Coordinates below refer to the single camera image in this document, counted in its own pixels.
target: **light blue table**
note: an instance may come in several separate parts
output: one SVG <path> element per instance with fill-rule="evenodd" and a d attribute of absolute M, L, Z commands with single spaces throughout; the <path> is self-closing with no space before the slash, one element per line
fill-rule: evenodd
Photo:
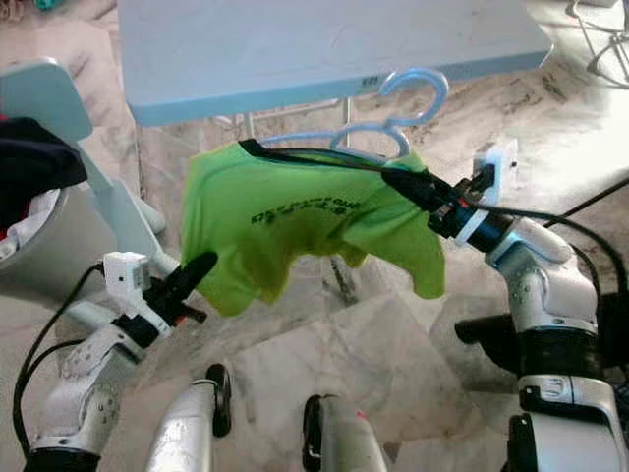
<path fill-rule="evenodd" d="M 407 67 L 532 69 L 551 48 L 519 0 L 120 0 L 119 15 L 147 126 L 375 91 Z"/>

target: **marble floor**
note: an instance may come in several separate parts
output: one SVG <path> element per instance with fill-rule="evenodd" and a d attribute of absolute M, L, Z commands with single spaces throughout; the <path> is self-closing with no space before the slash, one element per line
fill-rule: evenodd
<path fill-rule="evenodd" d="M 588 48 L 565 2 L 527 0 L 533 18 L 554 42 L 536 71 L 452 85 L 447 104 L 427 126 L 408 131 L 430 170 L 454 184 L 470 175 L 472 157 L 487 141 L 519 144 L 503 203 L 562 212 L 627 176 L 629 92 L 585 72 Z M 164 213 L 164 247 L 178 255 L 183 178 L 189 158 L 241 139 L 244 129 L 209 119 L 140 128 L 126 108 L 115 0 L 66 0 L 49 14 L 26 2 L 23 19 L 0 24 L 0 68 L 46 55 L 71 72 L 94 125 L 83 142 L 111 175 Z M 608 12 L 601 14 L 611 18 Z M 603 42 L 594 34 L 594 40 Z M 360 97 L 354 120 L 413 110 L 421 91 L 383 100 Z M 340 110 L 260 123 L 261 136 L 330 128 Z M 358 136 L 357 147 L 387 152 L 389 143 Z M 629 257 L 629 189 L 579 213 Z M 600 266 L 611 287 L 608 260 L 594 243 L 557 229 Z M 339 295 L 329 260 L 302 258 L 287 290 L 270 307 L 254 303 L 242 316 L 187 323 L 151 348 L 124 399 L 122 418 L 105 450 L 103 472 L 139 471 L 152 433 L 170 400 L 212 362 L 225 363 L 234 384 L 234 429 L 217 442 L 218 470 L 298 471 L 301 414 L 313 393 L 341 393 L 368 414 L 390 469 L 497 471 L 506 456 L 508 418 L 518 411 L 515 377 L 494 366 L 478 346 L 456 338 L 458 320 L 507 310 L 500 277 L 480 254 L 444 242 L 447 292 L 421 300 L 408 276 L 377 259 L 351 272 L 357 303 Z M 202 300 L 196 300 L 202 306 Z M 50 314 L 26 302 L 0 299 L 0 470 L 21 470 L 10 424 L 13 381 L 24 353 Z M 47 365 L 27 394 L 27 428 L 54 384 Z"/>

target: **clothes hanger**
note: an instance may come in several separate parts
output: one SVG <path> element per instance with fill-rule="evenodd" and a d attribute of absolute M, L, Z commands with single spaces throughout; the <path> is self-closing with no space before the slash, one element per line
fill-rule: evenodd
<path fill-rule="evenodd" d="M 338 131 L 313 131 L 302 133 L 290 133 L 286 135 L 272 136 L 259 142 L 262 145 L 270 145 L 285 141 L 309 141 L 309 140 L 329 140 L 329 147 L 341 153 L 350 154 L 355 157 L 367 160 L 371 163 L 381 164 L 385 161 L 381 156 L 368 152 L 351 149 L 342 146 L 344 139 L 352 133 L 361 131 L 372 131 L 382 133 L 391 138 L 398 146 L 397 157 L 409 153 L 409 142 L 406 136 L 400 132 L 398 126 L 416 126 L 424 124 L 436 115 L 445 102 L 449 85 L 447 79 L 438 71 L 424 68 L 411 68 L 402 73 L 391 73 L 378 89 L 378 94 L 389 95 L 399 89 L 416 87 L 418 83 L 430 84 L 436 94 L 432 105 L 425 111 L 418 112 L 412 117 L 391 116 L 383 122 L 363 122 L 350 123 Z"/>

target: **black cable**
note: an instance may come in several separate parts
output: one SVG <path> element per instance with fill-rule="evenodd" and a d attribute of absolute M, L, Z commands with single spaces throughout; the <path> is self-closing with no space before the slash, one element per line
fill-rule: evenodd
<path fill-rule="evenodd" d="M 503 206 L 488 206 L 479 204 L 477 202 L 473 202 L 467 200 L 467 203 L 470 207 L 475 209 L 483 209 L 485 211 L 489 211 L 497 214 L 510 214 L 512 216 L 524 216 L 528 218 L 536 218 L 536 219 L 545 219 L 548 221 L 554 221 L 570 228 L 576 229 L 577 231 L 585 234 L 586 236 L 592 238 L 596 241 L 599 246 L 607 253 L 609 258 L 611 259 L 611 263 L 613 264 L 614 271 L 616 273 L 616 278 L 618 281 L 618 294 L 622 297 L 624 301 L 625 307 L 629 307 L 629 289 L 627 287 L 627 270 L 625 268 L 625 264 L 622 261 L 622 256 L 620 253 L 614 249 L 609 242 L 600 236 L 595 231 L 587 228 L 571 219 L 568 219 L 564 216 L 559 216 L 557 214 L 545 213 L 541 211 L 532 211 L 526 209 L 518 209 L 518 208 L 507 208 Z"/>
<path fill-rule="evenodd" d="M 574 244 L 571 244 L 572 249 L 575 254 L 583 261 L 583 263 L 588 268 L 588 272 L 590 273 L 590 279 L 592 280 L 592 285 L 594 285 L 594 289 L 597 292 L 597 322 L 600 325 L 600 309 L 602 308 L 602 295 L 600 294 L 600 277 L 599 271 L 597 267 L 592 262 L 592 260 L 588 257 L 588 255 L 583 252 L 580 248 L 577 248 Z"/>
<path fill-rule="evenodd" d="M 27 370 L 27 373 L 24 379 L 24 391 L 27 390 L 27 386 L 29 386 L 30 378 L 32 377 L 34 372 L 37 370 L 37 367 L 39 367 L 39 364 L 41 364 L 46 359 L 46 357 L 48 357 L 53 352 L 58 351 L 59 349 L 63 349 L 64 347 L 76 346 L 77 344 L 81 344 L 83 341 L 85 340 L 73 339 L 71 341 L 60 342 L 59 344 L 55 344 L 54 346 L 49 347 L 48 349 L 43 351 L 41 354 L 39 354 L 35 358 L 35 360 L 32 361 L 30 368 Z"/>
<path fill-rule="evenodd" d="M 25 457 L 29 455 L 30 443 L 29 443 L 29 437 L 27 435 L 27 431 L 24 426 L 24 418 L 22 416 L 21 403 L 22 403 L 22 397 L 24 395 L 24 390 L 26 388 L 25 380 L 31 368 L 30 362 L 32 361 L 32 358 L 37 352 L 37 349 L 39 348 L 39 345 L 41 344 L 41 341 L 43 340 L 43 338 L 46 336 L 46 334 L 52 328 L 52 326 L 57 322 L 57 320 L 59 320 L 61 315 L 63 315 L 63 313 L 68 309 L 70 304 L 74 301 L 74 299 L 77 297 L 77 295 L 79 294 L 83 286 L 86 284 L 87 278 L 95 270 L 100 270 L 102 272 L 102 263 L 91 266 L 81 276 L 81 278 L 75 285 L 75 288 L 73 288 L 72 292 L 70 292 L 70 295 L 68 295 L 68 298 L 66 298 L 66 300 L 63 302 L 59 310 L 57 310 L 57 312 L 52 316 L 52 318 L 48 321 L 48 323 L 46 323 L 46 325 L 43 327 L 43 329 L 41 330 L 41 332 L 35 339 L 34 343 L 30 347 L 29 353 L 27 354 L 27 357 L 25 358 L 22 366 L 20 367 L 20 372 L 18 373 L 18 378 L 16 379 L 16 385 L 13 392 L 13 428 L 16 432 L 16 436 L 18 437 L 18 441 L 20 442 L 20 446 L 22 448 L 22 452 L 24 453 Z"/>
<path fill-rule="evenodd" d="M 622 179 L 620 182 L 612 185 L 611 187 L 607 187 L 605 190 L 603 190 L 602 192 L 597 193 L 596 195 L 594 195 L 590 199 L 587 199 L 584 202 L 581 202 L 580 204 L 570 208 L 568 211 L 563 213 L 561 216 L 566 217 L 566 216 L 570 216 L 570 215 L 576 213 L 577 211 L 581 211 L 582 209 L 587 208 L 587 207 L 589 207 L 592 204 L 595 204 L 599 200 L 604 199 L 608 195 L 613 194 L 616 190 L 620 190 L 621 188 L 623 188 L 627 184 L 629 184 L 629 177 L 627 177 L 625 179 Z M 556 221 L 549 221 L 548 223 L 546 223 L 544 225 L 544 227 L 545 228 L 549 228 L 550 226 L 552 226 L 554 224 L 556 224 Z"/>

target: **chair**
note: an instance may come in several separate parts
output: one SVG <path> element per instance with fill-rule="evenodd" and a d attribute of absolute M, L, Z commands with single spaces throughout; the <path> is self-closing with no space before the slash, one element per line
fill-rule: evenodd
<path fill-rule="evenodd" d="M 81 148 L 92 125 L 67 71 L 52 59 L 14 66 L 0 74 L 0 114 L 27 116 L 80 151 L 87 185 L 63 189 L 41 230 L 15 255 L 0 262 L 0 294 L 59 306 L 88 266 L 109 251 L 151 257 L 160 275 L 179 264 L 155 238 L 163 216 L 119 179 L 105 175 Z M 89 284 L 88 295 L 102 289 Z M 78 301 L 69 314 L 95 327 L 109 320 L 103 310 Z"/>

